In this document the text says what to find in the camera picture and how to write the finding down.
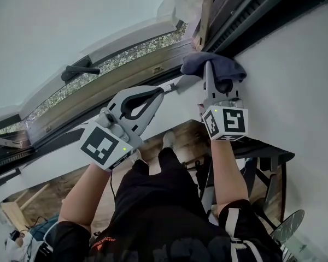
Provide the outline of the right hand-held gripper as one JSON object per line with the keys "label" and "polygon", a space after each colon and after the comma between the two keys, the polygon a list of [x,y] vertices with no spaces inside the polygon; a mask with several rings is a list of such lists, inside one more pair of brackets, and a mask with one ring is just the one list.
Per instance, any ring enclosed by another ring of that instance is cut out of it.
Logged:
{"label": "right hand-held gripper", "polygon": [[248,134],[248,109],[239,96],[240,82],[233,81],[232,90],[226,94],[227,81],[217,82],[210,61],[204,65],[203,81],[208,100],[222,100],[201,104],[201,119],[211,140],[237,141]]}

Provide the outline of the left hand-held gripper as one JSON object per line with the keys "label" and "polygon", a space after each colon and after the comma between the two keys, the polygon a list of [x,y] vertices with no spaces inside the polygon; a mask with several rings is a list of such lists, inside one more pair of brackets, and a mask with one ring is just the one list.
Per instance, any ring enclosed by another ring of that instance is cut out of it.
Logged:
{"label": "left hand-held gripper", "polygon": [[112,171],[141,145],[140,135],[164,98],[156,86],[136,86],[118,92],[80,138],[80,150],[105,171]]}

